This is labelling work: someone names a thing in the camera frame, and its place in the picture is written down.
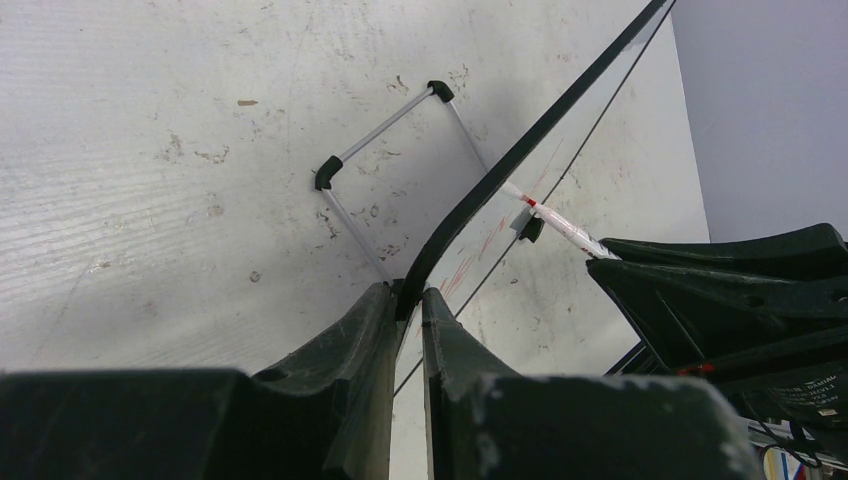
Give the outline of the red capped whiteboard marker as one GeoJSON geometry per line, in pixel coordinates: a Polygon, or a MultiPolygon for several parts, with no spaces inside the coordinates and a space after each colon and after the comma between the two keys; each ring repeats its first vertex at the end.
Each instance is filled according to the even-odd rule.
{"type": "Polygon", "coordinates": [[[585,230],[573,224],[555,210],[538,203],[512,183],[505,182],[499,191],[529,205],[539,215],[542,221],[589,257],[593,259],[620,260],[619,256],[604,247],[585,230]]]}

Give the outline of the black framed small whiteboard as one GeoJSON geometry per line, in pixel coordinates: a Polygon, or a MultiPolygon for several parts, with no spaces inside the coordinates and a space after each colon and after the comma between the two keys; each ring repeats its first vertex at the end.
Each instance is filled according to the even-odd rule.
{"type": "Polygon", "coordinates": [[[567,313],[575,282],[590,259],[529,205],[499,191],[510,182],[543,204],[593,135],[672,9],[652,1],[496,163],[436,228],[404,278],[393,278],[366,239],[360,246],[397,301],[398,363],[389,394],[423,370],[423,303],[437,292],[472,336],[509,363],[557,371],[578,338],[567,313]]]}

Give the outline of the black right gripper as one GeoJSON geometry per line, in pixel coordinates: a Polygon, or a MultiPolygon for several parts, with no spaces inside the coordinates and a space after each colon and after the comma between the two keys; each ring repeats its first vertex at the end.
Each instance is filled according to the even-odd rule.
{"type": "Polygon", "coordinates": [[[847,243],[832,225],[727,243],[600,243],[625,261],[590,261],[590,277],[663,366],[847,462],[847,243]]]}

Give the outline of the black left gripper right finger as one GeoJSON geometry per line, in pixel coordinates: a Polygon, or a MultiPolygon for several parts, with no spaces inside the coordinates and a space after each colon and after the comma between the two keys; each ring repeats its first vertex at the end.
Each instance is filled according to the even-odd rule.
{"type": "Polygon", "coordinates": [[[433,479],[758,479],[726,399],[687,377],[525,376],[422,298],[433,479]]]}

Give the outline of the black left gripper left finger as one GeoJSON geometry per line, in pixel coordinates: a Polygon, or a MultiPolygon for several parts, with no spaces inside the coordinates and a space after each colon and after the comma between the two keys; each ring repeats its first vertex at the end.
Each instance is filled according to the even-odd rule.
{"type": "Polygon", "coordinates": [[[5,479],[385,479],[397,298],[372,285],[279,362],[10,373],[5,479]]]}

